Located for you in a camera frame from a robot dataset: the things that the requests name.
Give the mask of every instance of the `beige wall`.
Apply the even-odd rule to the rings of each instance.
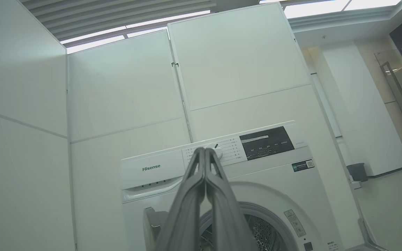
[[[358,40],[355,41],[355,43],[368,71],[372,75],[373,81],[381,94],[381,98],[386,105],[387,111],[402,142],[402,113],[375,57],[375,53],[377,52],[391,51],[394,48],[392,48],[389,38]]]

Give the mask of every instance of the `gray trash bin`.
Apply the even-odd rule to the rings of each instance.
[[[367,173],[365,173],[364,163],[358,163],[347,166],[348,172],[355,181],[368,181]]]

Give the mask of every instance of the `ceiling light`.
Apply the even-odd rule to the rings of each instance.
[[[205,15],[205,14],[209,14],[209,13],[210,13],[210,10],[199,11],[199,12],[188,13],[188,14],[183,14],[183,15],[178,15],[178,16],[170,16],[170,17],[155,19],[155,20],[151,20],[151,21],[145,21],[145,22],[137,23],[137,24],[130,24],[130,25],[127,25],[126,27],[129,29],[129,28],[139,27],[139,26],[143,26],[143,25],[147,25],[147,24],[155,24],[155,23],[160,23],[160,22],[165,22],[165,21],[170,21],[170,20],[175,20],[175,19],[180,19],[180,18],[185,18],[185,17],[190,17],[190,16]]]
[[[275,2],[282,2],[282,1],[288,1],[288,0],[261,0],[259,4],[261,3],[275,3]]]
[[[138,31],[138,32],[128,33],[127,37],[133,38],[133,37],[137,37],[137,36],[144,35],[147,33],[152,33],[152,32],[158,31],[158,30],[167,30],[167,27],[160,27],[160,28],[156,28],[156,29],[142,30],[142,31]]]
[[[345,10],[368,9],[397,5],[401,0],[352,0]]]
[[[86,49],[89,49],[89,48],[93,48],[93,47],[96,47],[96,46],[101,46],[101,45],[104,45],[104,44],[109,44],[109,43],[119,41],[119,40],[123,40],[123,39],[125,39],[125,37],[123,35],[120,35],[120,36],[117,36],[117,37],[106,38],[106,39],[102,39],[102,40],[99,40],[99,41],[94,41],[94,42],[83,44],[83,45],[69,47],[69,48],[66,49],[66,51],[67,51],[68,54],[71,54],[71,53],[74,53],[74,52],[77,52],[77,51],[83,51],[83,50],[86,50]]]
[[[287,19],[314,16],[342,11],[349,0],[329,0],[323,2],[304,3],[302,5],[286,6],[284,13]]]
[[[80,37],[77,37],[77,38],[71,38],[71,39],[63,40],[60,43],[66,44],[66,43],[70,43],[70,42],[73,42],[73,41],[82,40],[82,39],[85,39],[85,38],[91,38],[91,37],[95,37],[95,36],[98,36],[98,35],[107,34],[107,33],[110,33],[110,32],[115,32],[115,31],[118,31],[118,30],[125,30],[125,29],[126,29],[125,26],[121,26],[121,27],[116,27],[116,28],[112,28],[112,29],[109,29],[109,30],[102,30],[102,31],[99,31],[99,32],[96,32],[96,33],[91,33],[91,34],[80,36]]]

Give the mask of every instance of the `washing machine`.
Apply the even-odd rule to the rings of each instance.
[[[126,250],[146,251],[144,210],[170,210],[198,147],[215,150],[261,251],[343,251],[320,166],[295,121],[121,160]],[[214,250],[211,224],[205,199],[200,250]]]

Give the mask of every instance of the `white wall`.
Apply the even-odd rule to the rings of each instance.
[[[344,247],[362,244],[335,137],[280,5],[177,22],[169,32],[195,140],[297,121],[318,164]]]
[[[69,55],[80,251],[126,249],[121,159],[190,143],[172,62],[166,31]]]
[[[66,50],[0,0],[0,250],[74,250]]]
[[[384,102],[352,42],[311,48],[351,159],[370,176],[402,167],[402,143]]]
[[[375,85],[381,95],[384,104],[386,105],[386,109],[389,112],[390,118],[392,119],[392,122],[402,142],[402,112],[399,109],[396,98],[391,88],[389,87],[386,78],[380,69],[378,60],[375,56],[376,53],[392,51],[394,48],[392,48],[389,38],[358,40],[355,41],[355,44],[362,56],[362,59],[365,62],[365,65],[367,66],[368,71],[370,72],[370,75],[373,78],[373,81],[375,82]],[[396,53],[387,52],[383,55],[380,55],[380,57],[384,59],[385,54],[396,55]],[[394,62],[401,61],[402,64],[402,57],[394,57],[393,60]]]

